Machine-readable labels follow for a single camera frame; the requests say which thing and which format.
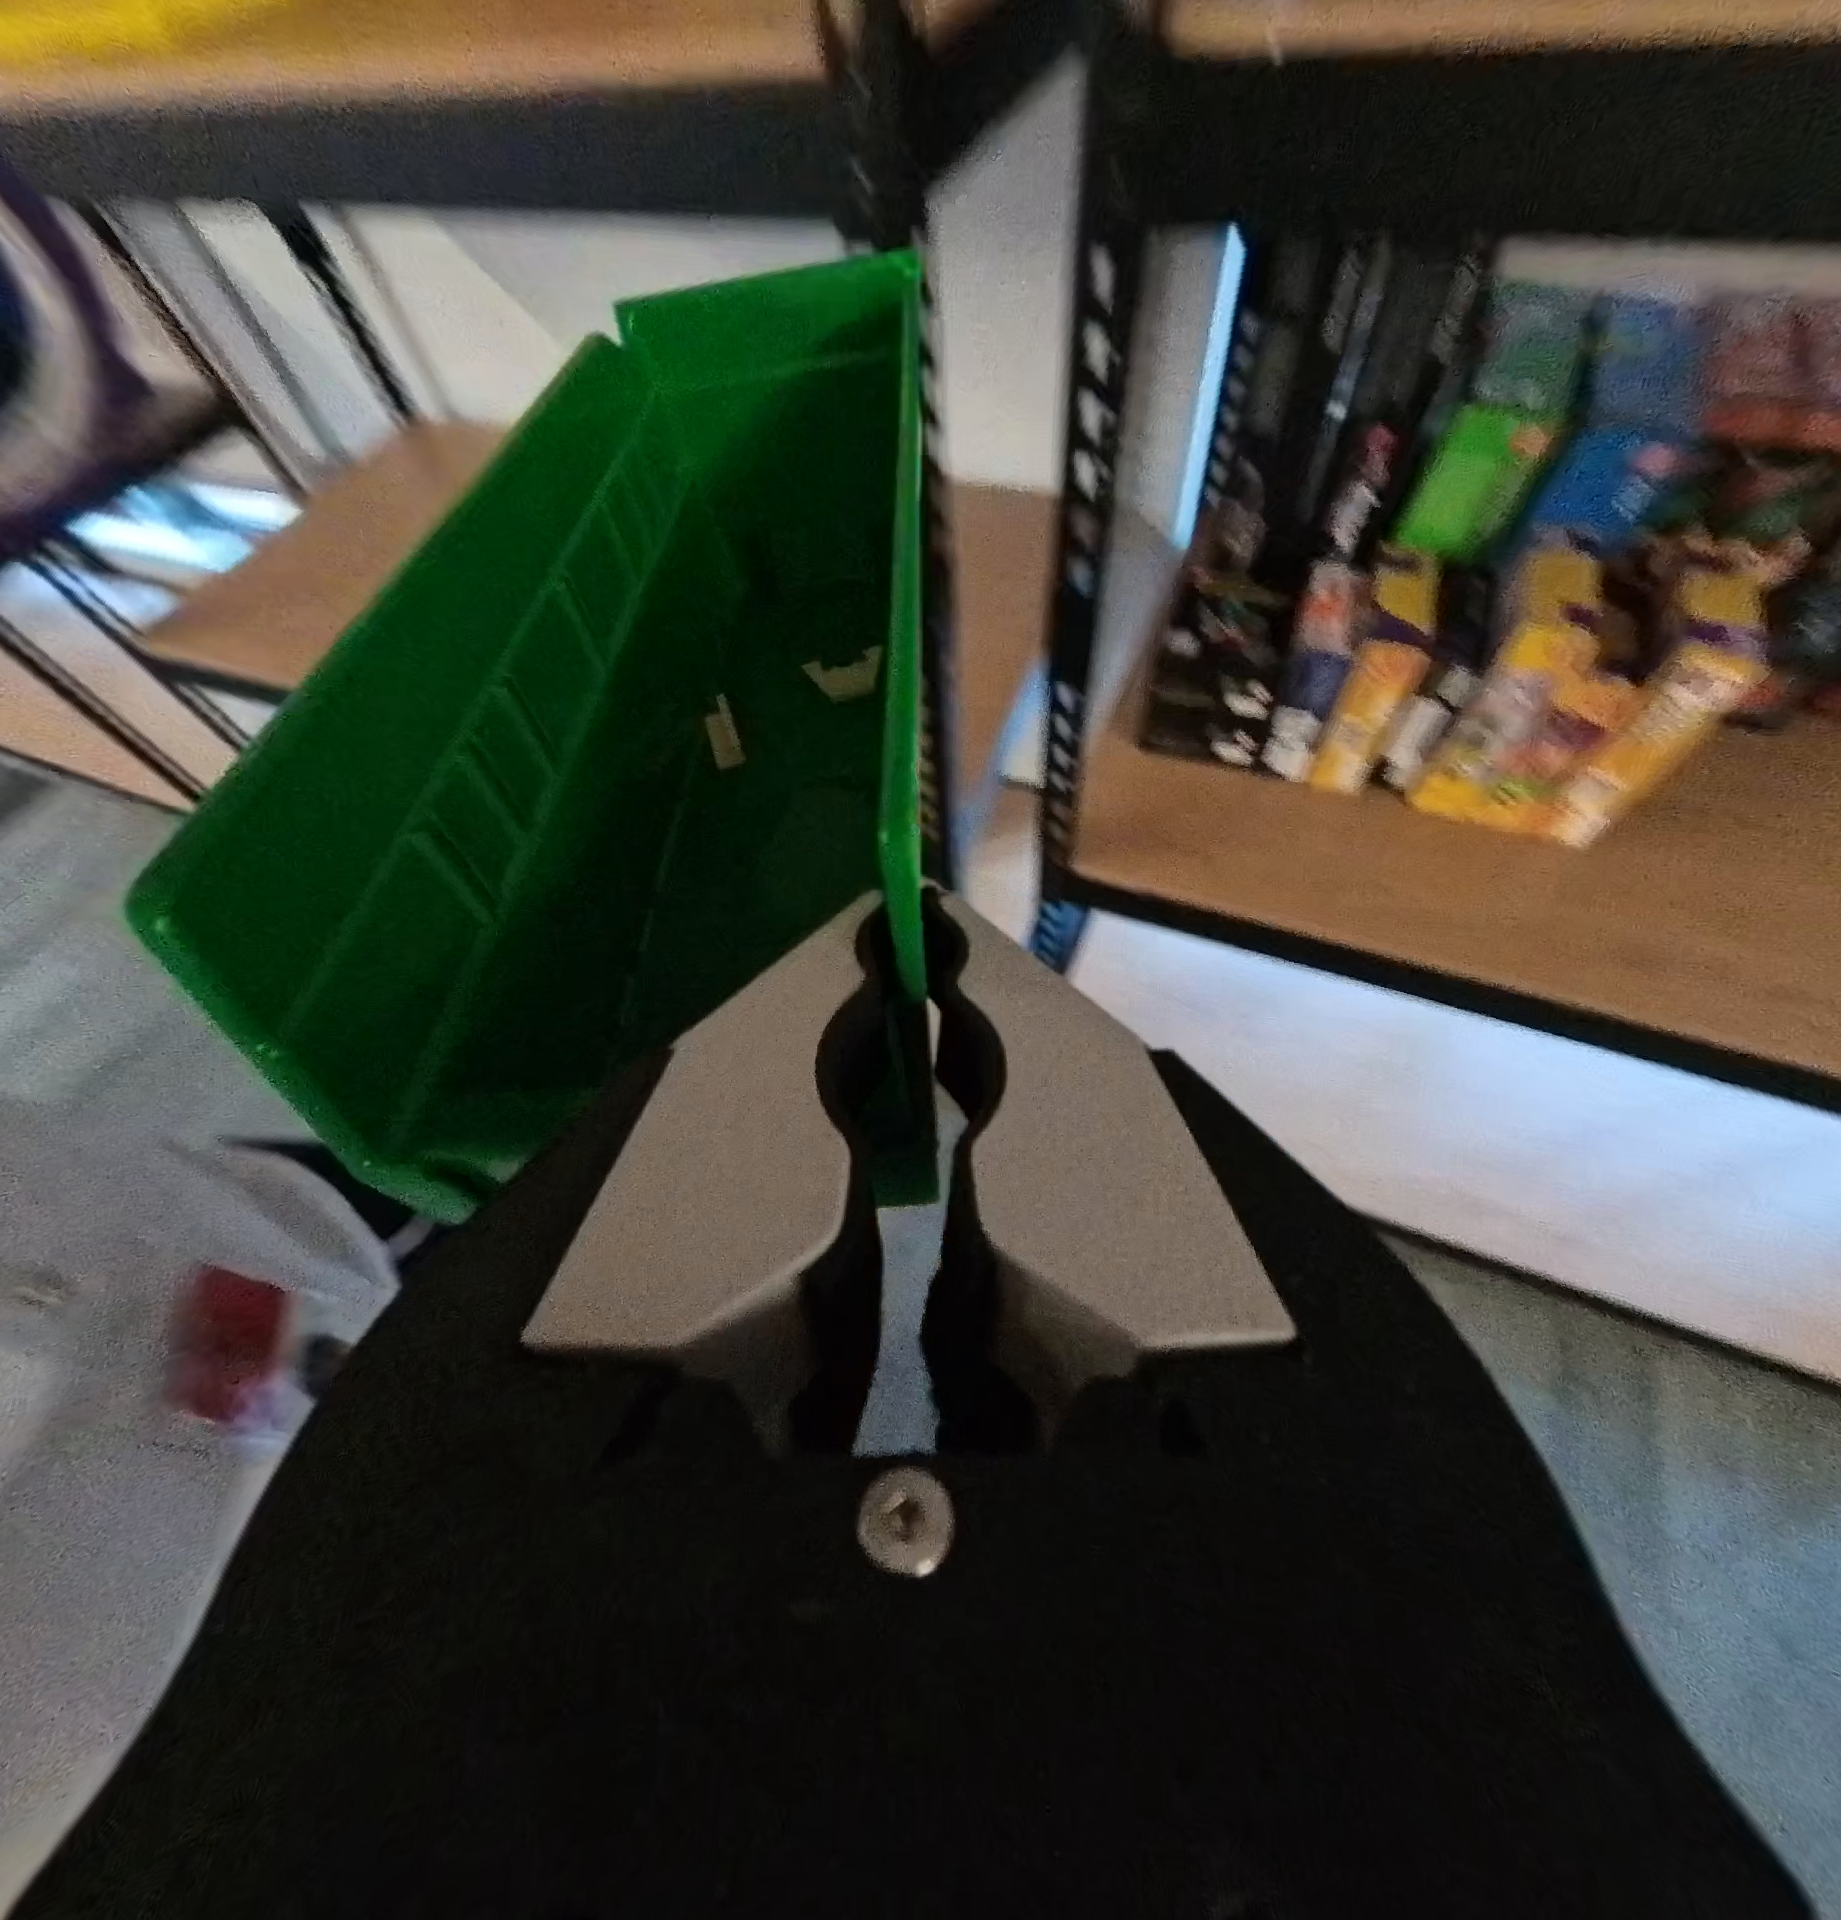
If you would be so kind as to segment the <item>green toy box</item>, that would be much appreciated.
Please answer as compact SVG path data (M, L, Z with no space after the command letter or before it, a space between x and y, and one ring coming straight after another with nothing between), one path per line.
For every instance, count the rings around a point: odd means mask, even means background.
M1578 287L1491 287L1463 384L1436 416L1388 543L1472 566L1508 530L1574 418L1590 309Z

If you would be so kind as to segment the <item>green plastic bin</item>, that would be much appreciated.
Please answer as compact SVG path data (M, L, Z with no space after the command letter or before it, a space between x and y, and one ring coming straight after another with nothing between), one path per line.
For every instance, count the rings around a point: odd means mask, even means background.
M368 1187L472 1216L859 895L923 992L923 301L622 301L133 885Z

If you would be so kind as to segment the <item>blue toy box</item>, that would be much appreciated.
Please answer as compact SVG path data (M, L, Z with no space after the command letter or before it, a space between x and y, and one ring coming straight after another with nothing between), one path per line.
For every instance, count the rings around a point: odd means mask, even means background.
M1702 420L1705 311L1609 294L1590 311L1576 418L1521 514L1518 548L1578 546L1612 560L1681 483Z

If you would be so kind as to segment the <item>black metal rack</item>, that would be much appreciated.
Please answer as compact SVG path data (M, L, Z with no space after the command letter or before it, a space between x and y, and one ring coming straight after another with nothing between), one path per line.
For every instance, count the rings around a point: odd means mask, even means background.
M1627 51L1168 51L1126 4L866 4L809 83L0 118L58 195L806 215L901 246L1042 73L1084 59L1044 854L1073 824L1143 252L1247 237L1554 236L1841 246L1841 43Z

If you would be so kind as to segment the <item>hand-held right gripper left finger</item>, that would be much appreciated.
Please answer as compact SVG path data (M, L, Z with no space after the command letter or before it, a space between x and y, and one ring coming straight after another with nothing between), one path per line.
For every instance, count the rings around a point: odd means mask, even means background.
M928 1013L884 895L681 1034L523 1331L733 1390L776 1450L857 1446L882 1203L928 1201Z

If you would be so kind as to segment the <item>red badge card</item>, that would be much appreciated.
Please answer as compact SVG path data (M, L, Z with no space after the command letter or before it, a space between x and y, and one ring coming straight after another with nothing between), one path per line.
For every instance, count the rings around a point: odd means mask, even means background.
M291 1299L270 1281L203 1264L168 1325L170 1411L253 1435L275 1425L287 1380Z

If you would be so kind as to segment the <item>yellow purple toy box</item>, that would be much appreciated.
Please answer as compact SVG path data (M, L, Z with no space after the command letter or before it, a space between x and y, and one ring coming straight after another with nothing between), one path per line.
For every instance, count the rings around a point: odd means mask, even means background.
M1428 553L1394 543L1379 553L1356 650L1308 770L1316 791L1358 794L1371 778L1401 704L1435 659L1440 582L1440 560Z
M1600 655L1596 627L1574 611L1519 621L1413 784L1413 809L1545 836L1574 770L1637 709L1640 685Z
M1551 804L1542 836L1570 850L1600 842L1670 779L1767 676L1759 650L1681 642L1640 687Z

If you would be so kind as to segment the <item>row of black toy boxes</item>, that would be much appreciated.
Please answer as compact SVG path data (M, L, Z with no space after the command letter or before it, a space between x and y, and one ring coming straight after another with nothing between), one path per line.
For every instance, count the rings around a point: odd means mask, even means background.
M1157 625L1150 754L1249 770L1315 584L1371 564L1452 422L1499 241L1244 240L1199 514Z

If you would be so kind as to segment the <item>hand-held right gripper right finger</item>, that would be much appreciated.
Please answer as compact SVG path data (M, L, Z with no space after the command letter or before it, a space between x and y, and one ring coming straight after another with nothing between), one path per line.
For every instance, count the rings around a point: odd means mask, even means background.
M953 1103L928 1378L939 1453L1033 1453L1101 1380L1296 1328L1143 1038L967 899L928 895Z

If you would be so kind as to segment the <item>white shirt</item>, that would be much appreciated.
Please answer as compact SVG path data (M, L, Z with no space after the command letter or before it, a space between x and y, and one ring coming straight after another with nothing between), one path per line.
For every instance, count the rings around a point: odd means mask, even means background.
M244 1525L432 1224L324 1148L0 1092L0 1915L157 1705ZM164 1404L203 1264L291 1299L279 1415Z

